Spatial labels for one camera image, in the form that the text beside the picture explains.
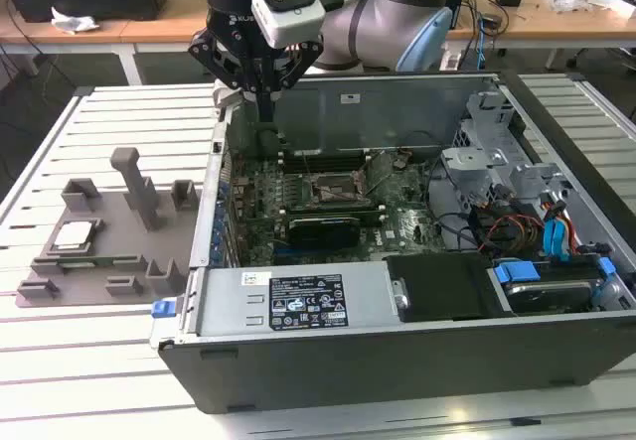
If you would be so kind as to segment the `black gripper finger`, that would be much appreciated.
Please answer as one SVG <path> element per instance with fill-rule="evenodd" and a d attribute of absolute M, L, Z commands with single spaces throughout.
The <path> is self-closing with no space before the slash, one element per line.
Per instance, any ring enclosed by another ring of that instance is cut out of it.
<path fill-rule="evenodd" d="M 267 121 L 267 95 L 257 61 L 267 55 L 266 42 L 252 26 L 221 26 L 198 33 L 189 53 L 216 78 L 257 107 L 258 121 Z"/>
<path fill-rule="evenodd" d="M 294 44 L 282 50 L 274 50 L 266 60 L 266 121 L 273 121 L 275 101 L 291 89 L 317 61 L 323 52 L 318 41 Z"/>

